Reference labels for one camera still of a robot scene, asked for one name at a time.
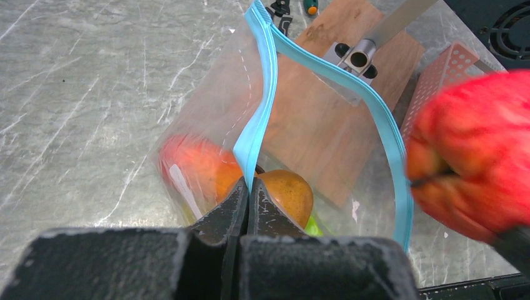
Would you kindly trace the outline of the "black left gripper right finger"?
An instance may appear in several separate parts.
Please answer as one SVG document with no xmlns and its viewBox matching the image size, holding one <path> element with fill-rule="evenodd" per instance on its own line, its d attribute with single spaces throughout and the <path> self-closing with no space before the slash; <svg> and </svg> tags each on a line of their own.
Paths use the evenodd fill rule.
<svg viewBox="0 0 530 300">
<path fill-rule="evenodd" d="M 264 182 L 255 177 L 249 196 L 248 235 L 260 236 L 307 236 L 269 195 Z"/>
</svg>

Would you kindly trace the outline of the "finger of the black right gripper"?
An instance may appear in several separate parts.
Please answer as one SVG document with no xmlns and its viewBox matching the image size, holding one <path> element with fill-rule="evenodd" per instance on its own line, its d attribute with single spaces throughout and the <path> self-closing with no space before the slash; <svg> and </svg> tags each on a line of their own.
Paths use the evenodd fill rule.
<svg viewBox="0 0 530 300">
<path fill-rule="evenodd" d="M 529 279 L 529 226 L 516 226 L 499 233 L 491 246 Z"/>
</svg>

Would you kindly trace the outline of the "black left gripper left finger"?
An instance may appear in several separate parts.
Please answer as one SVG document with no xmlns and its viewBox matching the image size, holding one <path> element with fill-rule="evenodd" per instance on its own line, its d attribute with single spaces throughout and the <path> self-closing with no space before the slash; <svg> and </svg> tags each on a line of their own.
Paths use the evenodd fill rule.
<svg viewBox="0 0 530 300">
<path fill-rule="evenodd" d="M 225 199 L 196 221 L 190 230 L 207 244 L 226 244 L 248 228 L 249 190 L 243 177 L 238 179 Z"/>
</svg>

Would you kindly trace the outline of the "brown toy kiwi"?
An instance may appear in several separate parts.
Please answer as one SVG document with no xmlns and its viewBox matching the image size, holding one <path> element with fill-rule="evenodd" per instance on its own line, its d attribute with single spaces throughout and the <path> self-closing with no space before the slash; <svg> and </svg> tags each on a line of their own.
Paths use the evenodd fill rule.
<svg viewBox="0 0 530 300">
<path fill-rule="evenodd" d="M 265 184 L 272 200 L 305 229 L 314 206 L 314 194 L 309 183 L 299 174 L 285 169 L 256 171 L 255 175 Z"/>
</svg>

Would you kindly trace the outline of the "red orange toy mango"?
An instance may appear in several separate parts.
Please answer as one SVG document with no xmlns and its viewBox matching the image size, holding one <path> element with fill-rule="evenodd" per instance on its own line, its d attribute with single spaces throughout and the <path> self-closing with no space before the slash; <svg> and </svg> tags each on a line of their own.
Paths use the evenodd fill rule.
<svg viewBox="0 0 530 300">
<path fill-rule="evenodd" d="M 168 137 L 159 150 L 158 167 L 196 219 L 220 204 L 243 176 L 232 151 L 194 134 Z"/>
</svg>

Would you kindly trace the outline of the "clear zip top bag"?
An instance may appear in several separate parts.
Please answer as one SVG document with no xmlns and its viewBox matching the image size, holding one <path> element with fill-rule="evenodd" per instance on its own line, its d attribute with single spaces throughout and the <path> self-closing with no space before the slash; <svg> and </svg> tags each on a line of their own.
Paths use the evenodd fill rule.
<svg viewBox="0 0 530 300">
<path fill-rule="evenodd" d="M 362 77 L 285 36 L 254 1 L 153 149 L 183 226 L 238 180 L 266 181 L 302 231 L 367 235 L 409 247 L 414 205 L 403 139 Z"/>
</svg>

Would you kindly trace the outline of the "pink perforated plastic basket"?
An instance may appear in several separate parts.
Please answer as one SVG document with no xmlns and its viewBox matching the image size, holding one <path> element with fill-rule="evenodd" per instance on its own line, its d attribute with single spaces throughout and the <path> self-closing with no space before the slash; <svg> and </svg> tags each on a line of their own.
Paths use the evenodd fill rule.
<svg viewBox="0 0 530 300">
<path fill-rule="evenodd" d="M 468 71 L 470 67 L 478 68 L 483 74 L 505 71 L 503 67 L 495 67 L 482 59 L 465 44 L 458 41 L 452 43 L 419 76 L 401 125 L 401 136 L 404 141 L 410 135 L 416 115 L 429 99 L 443 88 L 473 77 L 474 74 Z"/>
</svg>

